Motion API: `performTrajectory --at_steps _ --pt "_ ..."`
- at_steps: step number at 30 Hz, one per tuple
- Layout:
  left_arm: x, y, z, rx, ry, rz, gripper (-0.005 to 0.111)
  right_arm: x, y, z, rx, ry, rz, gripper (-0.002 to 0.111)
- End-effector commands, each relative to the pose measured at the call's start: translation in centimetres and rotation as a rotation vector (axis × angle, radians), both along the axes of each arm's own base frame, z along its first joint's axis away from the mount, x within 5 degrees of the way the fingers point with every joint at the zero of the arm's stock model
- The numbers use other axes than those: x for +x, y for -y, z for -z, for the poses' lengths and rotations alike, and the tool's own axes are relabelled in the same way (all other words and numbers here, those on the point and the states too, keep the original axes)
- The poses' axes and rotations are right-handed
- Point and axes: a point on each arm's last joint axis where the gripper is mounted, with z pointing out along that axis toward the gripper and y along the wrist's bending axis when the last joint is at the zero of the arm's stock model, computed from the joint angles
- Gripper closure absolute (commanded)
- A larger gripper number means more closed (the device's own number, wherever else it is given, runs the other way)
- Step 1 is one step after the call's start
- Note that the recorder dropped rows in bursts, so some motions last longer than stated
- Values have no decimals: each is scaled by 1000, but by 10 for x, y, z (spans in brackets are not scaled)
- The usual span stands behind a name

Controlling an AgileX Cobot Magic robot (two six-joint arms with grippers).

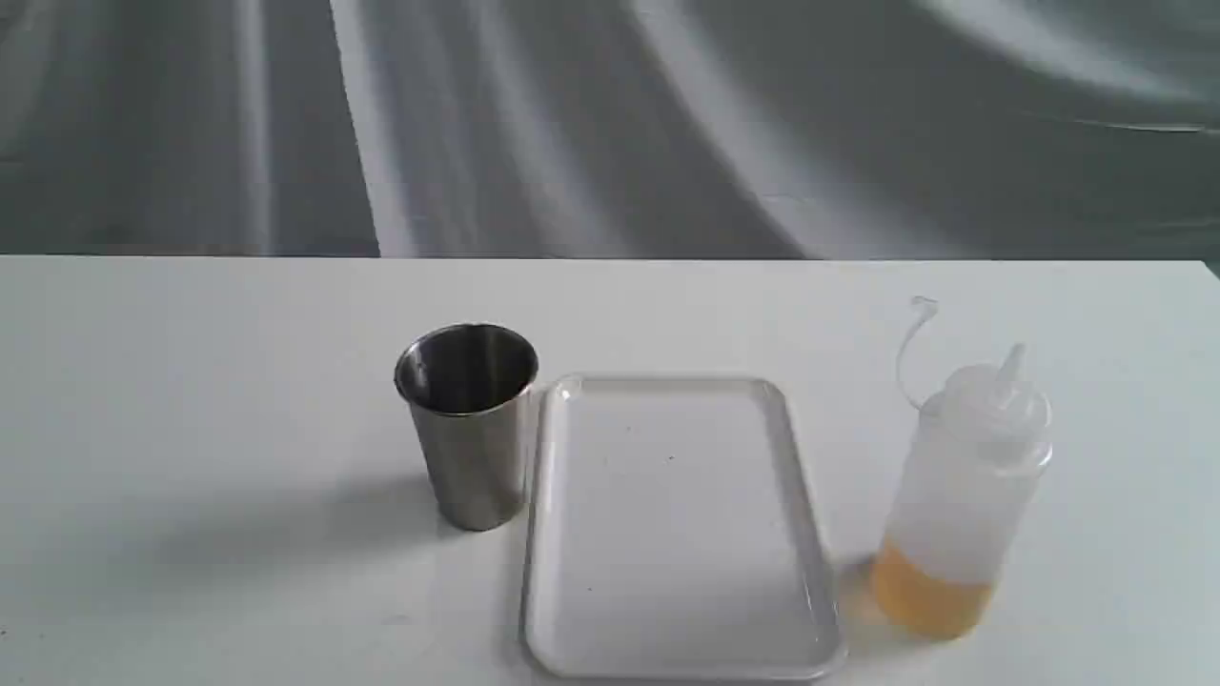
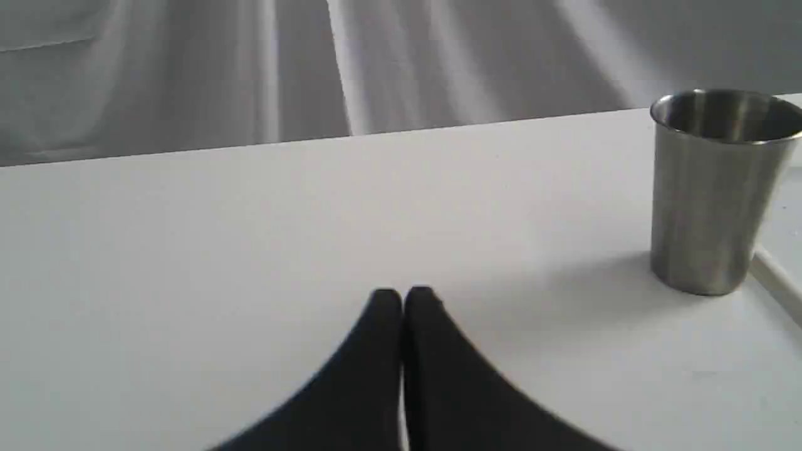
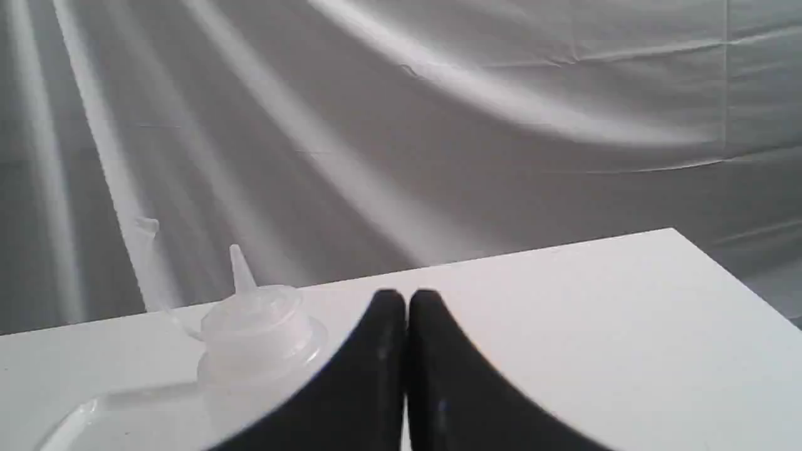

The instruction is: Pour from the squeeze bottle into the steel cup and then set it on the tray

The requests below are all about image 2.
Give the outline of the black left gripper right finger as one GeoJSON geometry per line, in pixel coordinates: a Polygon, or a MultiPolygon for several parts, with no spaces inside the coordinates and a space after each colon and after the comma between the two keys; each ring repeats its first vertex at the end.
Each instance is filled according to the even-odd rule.
{"type": "Polygon", "coordinates": [[[412,450],[605,450],[513,387],[429,286],[404,300],[404,408],[412,450]]]}

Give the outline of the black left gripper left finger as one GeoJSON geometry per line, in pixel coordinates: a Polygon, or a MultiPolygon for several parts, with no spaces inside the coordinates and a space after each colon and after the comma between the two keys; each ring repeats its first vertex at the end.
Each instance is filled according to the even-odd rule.
{"type": "Polygon", "coordinates": [[[346,339],[275,411],[218,450],[399,450],[403,303],[376,289],[346,339]]]}

